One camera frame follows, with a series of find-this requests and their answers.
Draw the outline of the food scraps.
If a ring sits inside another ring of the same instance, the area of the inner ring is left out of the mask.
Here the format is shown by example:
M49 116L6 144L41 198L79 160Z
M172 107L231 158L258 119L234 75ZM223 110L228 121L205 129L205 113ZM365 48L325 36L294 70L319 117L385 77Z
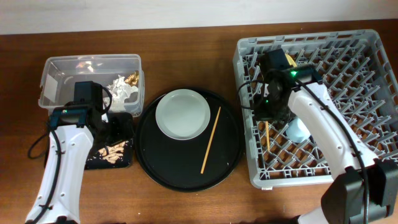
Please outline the food scraps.
M105 146L99 149L92 156L88 157L89 162L105 162L105 164L114 165L117 161L122 161L123 156L126 153L125 147L127 147L129 141L124 141L114 146Z

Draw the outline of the blue plastic cup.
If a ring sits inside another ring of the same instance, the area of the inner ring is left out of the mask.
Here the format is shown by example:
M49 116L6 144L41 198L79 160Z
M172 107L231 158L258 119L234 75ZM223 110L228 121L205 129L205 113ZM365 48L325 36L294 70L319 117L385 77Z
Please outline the blue plastic cup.
M301 143L308 139L311 134L301 119L295 118L289 124L286 130L286 136L293 142Z

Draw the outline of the white tissue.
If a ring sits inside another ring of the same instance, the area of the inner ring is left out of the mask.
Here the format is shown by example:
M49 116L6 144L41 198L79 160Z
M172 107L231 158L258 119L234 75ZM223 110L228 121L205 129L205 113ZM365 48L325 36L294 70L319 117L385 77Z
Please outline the white tissue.
M112 94L110 112L122 112L125 110L124 103L133 93L138 92L138 87L131 86L124 81L125 77L118 75L107 89Z

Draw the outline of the yellow bowl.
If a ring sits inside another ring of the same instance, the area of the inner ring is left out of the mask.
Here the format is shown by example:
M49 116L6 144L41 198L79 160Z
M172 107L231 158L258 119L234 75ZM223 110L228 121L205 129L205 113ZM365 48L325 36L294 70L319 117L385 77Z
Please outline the yellow bowl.
M289 65L291 65L293 67L297 67L295 60L289 54L285 54L285 57L286 57Z

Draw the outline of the gold foil wrapper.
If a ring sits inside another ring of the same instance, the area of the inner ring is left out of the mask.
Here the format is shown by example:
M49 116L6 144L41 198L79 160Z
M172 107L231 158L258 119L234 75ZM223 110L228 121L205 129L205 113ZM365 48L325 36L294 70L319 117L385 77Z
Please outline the gold foil wrapper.
M134 71L127 78L125 78L124 82L130 86L136 86L139 82L139 71Z

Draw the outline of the wooden chopstick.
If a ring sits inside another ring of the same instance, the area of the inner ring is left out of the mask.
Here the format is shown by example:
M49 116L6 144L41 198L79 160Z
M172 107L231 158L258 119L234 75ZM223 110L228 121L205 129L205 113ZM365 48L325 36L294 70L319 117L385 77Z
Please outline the wooden chopstick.
M211 145L212 145L212 142L213 142L213 138L214 138L214 135L215 135L216 127L218 125L220 112L221 112L221 106L218 108L218 112L217 112L217 115L216 115L216 118L215 118L215 122L213 123L213 128L211 130L211 135L210 135L210 138L209 138L209 141L208 141L208 145L207 145L207 148L206 148L206 152L205 152L205 156L204 156L203 163L202 163L202 166L201 166L200 174L204 174L204 171L205 171L206 162L208 160L208 155L210 153L210 148L211 148Z
M270 152L270 139L269 139L269 122L266 121L265 122L265 126L266 126L266 144L267 144L267 151Z

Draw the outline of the grey round plate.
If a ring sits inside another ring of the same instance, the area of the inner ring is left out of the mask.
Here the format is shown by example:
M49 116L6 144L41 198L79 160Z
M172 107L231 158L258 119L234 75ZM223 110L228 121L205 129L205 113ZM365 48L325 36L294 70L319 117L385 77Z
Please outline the grey round plate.
M210 106L205 97L189 89L165 94L155 109L155 120L160 130L166 136L181 141L204 132L210 116Z

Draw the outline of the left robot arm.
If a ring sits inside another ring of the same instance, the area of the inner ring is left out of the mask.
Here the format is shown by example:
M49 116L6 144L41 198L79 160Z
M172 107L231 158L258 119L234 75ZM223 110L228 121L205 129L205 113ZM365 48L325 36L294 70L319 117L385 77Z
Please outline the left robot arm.
M107 88L93 81L75 83L73 101L49 116L49 153L38 196L26 223L79 223L80 192L87 158L132 139L132 115L110 113Z

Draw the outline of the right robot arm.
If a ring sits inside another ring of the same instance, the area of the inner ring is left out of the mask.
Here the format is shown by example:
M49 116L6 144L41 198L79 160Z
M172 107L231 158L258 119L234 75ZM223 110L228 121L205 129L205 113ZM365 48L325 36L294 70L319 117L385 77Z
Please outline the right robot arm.
M321 206L294 223L369 223L391 216L397 197L397 164L382 161L354 133L333 104L312 65L293 66L281 49L259 60L268 94L254 100L261 121L295 114L309 130L330 168L333 183Z

